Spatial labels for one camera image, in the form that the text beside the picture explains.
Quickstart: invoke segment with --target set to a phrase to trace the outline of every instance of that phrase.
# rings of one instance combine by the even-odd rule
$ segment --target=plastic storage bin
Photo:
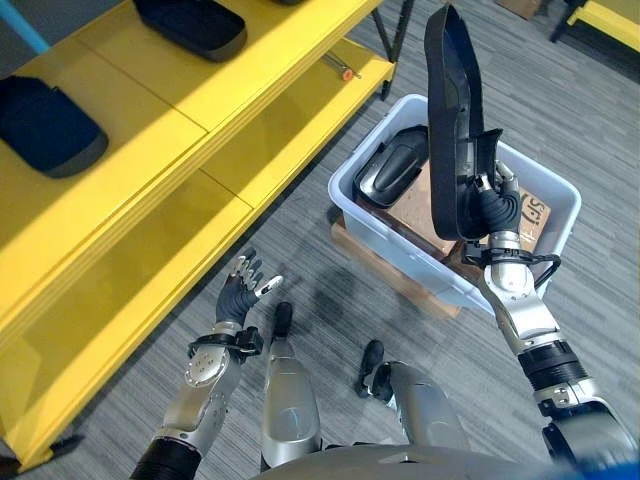
[[[393,106],[385,118],[366,136],[351,157],[329,181],[331,200],[344,212],[347,230],[386,261],[435,294],[440,300],[460,307],[493,310],[480,291],[457,273],[419,249],[354,202],[353,179],[380,143],[387,142],[403,128],[425,125],[427,99],[407,95]],[[497,158],[517,175],[520,185],[551,208],[551,215],[534,253],[560,255],[576,221],[582,200],[578,190],[547,168],[504,143],[498,144]],[[538,276],[547,265],[536,265]],[[544,295],[548,282],[540,287]]]

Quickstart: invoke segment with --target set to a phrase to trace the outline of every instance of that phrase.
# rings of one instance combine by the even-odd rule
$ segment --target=yellow shelf
[[[0,209],[11,211],[0,351],[380,1],[225,0],[249,38],[222,64],[164,39],[125,2],[19,70],[59,85],[111,146],[86,172],[50,180],[0,144]]]
[[[582,20],[634,50],[640,51],[640,4],[638,0],[589,1],[567,22]]]
[[[247,44],[214,64],[146,27],[130,1],[76,37],[150,91],[216,134],[239,131],[381,0],[222,0],[247,25]]]
[[[253,208],[268,205],[393,71],[349,40],[331,51],[362,78],[343,82],[317,62],[203,167]]]
[[[362,79],[313,65],[240,134],[256,138],[227,144],[0,353],[0,433],[23,468],[46,460],[133,349],[391,75],[357,44],[333,50]]]
[[[148,213],[150,197],[177,186],[181,155],[206,133],[73,39],[16,73],[62,88],[110,145],[87,171],[54,180],[0,142],[0,349]]]
[[[224,253],[250,210],[196,172],[2,352],[0,428],[22,464]]]

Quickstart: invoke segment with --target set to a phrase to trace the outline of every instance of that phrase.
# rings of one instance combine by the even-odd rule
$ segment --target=cardboard
[[[545,205],[542,200],[524,188],[520,189],[520,198],[522,199],[522,214],[520,216],[520,246],[522,250],[533,253],[535,252],[542,230],[549,219],[551,209]],[[485,237],[480,241],[480,243],[486,244],[487,241],[487,237]],[[451,253],[442,261],[442,263],[473,285],[477,285],[480,277],[482,277],[483,271],[481,268],[462,263],[463,253],[464,242],[457,242],[455,247],[451,250]]]
[[[496,0],[496,3],[529,20],[540,8],[541,0]]]
[[[444,259],[456,244],[436,235],[431,217],[431,175],[428,164],[391,208],[376,208],[361,199],[356,203],[436,260]]]

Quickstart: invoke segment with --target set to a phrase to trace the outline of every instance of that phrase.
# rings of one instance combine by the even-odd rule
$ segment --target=metal pole
[[[40,54],[49,50],[49,44],[25,20],[22,14],[9,3],[9,0],[0,0],[0,18],[4,19],[36,53]]]

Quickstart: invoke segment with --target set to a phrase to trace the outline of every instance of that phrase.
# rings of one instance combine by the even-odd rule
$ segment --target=yellow table
[[[126,2],[17,73],[60,86],[110,137],[52,180],[0,143],[0,433],[21,470],[51,443],[393,64],[342,37],[380,0],[221,3],[246,21],[213,64]],[[343,82],[331,49],[361,79]]]
[[[638,0],[569,0],[551,35],[555,42],[577,20],[640,52],[640,2]]]

